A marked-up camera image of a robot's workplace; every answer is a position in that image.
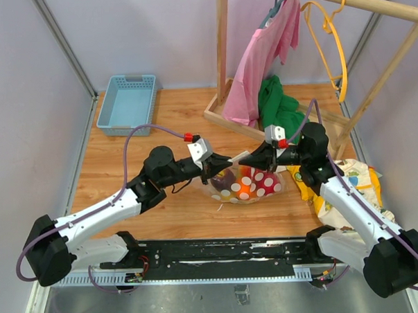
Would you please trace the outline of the clear zip top bag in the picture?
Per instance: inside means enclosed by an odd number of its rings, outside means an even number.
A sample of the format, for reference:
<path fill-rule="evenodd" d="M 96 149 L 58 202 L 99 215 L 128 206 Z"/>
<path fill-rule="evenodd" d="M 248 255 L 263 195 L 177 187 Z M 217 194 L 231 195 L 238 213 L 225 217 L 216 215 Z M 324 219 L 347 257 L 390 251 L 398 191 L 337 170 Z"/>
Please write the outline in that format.
<path fill-rule="evenodd" d="M 232 159 L 232 166 L 220 171 L 208 180 L 208 184 L 197 180 L 194 186 L 213 200 L 232 204 L 251 204 L 285 191 L 280 170 L 268 172 L 239 163 L 249 154 L 244 151 L 236 155 Z"/>

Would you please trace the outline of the dark red fake apple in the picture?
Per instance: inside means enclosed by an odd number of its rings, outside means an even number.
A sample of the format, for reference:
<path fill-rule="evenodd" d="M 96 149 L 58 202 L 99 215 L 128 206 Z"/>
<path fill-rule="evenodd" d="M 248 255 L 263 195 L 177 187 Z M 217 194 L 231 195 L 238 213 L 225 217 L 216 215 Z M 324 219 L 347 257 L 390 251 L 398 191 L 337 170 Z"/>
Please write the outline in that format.
<path fill-rule="evenodd" d="M 211 178 L 211 185 L 217 190 L 229 190 L 231 185 L 236 181 L 236 176 L 231 170 L 223 170 L 215 177 Z"/>

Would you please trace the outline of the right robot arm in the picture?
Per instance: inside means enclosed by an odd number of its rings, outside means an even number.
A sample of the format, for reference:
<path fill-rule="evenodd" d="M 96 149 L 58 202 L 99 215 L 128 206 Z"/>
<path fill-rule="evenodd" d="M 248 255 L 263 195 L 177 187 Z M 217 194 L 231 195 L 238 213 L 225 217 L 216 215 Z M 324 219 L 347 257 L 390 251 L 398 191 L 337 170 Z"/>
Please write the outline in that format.
<path fill-rule="evenodd" d="M 313 262 L 336 258 L 363 274 L 372 291 L 383 298 L 417 289 L 418 231 L 403 230 L 358 192 L 331 159 L 322 124 L 305 124 L 296 145 L 289 144 L 281 131 L 274 125 L 267 127 L 265 141 L 239 163 L 268 171 L 298 165 L 304 184 L 331 204 L 359 235 L 354 238 L 332 226 L 310 231 L 307 258 Z"/>

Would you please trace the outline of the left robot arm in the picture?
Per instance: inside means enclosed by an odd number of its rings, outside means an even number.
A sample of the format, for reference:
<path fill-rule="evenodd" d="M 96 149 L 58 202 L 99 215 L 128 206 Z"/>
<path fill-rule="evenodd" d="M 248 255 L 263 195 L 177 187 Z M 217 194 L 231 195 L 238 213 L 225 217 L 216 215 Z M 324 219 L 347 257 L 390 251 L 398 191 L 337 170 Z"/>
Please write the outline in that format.
<path fill-rule="evenodd" d="M 22 255 L 43 287 L 58 283 L 84 260 L 84 244 L 94 234 L 154 208 L 166 199 L 165 188 L 195 178 L 205 184 L 232 165 L 228 156 L 212 152 L 203 139 L 188 146 L 190 156 L 176 160 L 166 146 L 154 147 L 140 173 L 105 200 L 73 215 L 37 218 Z"/>

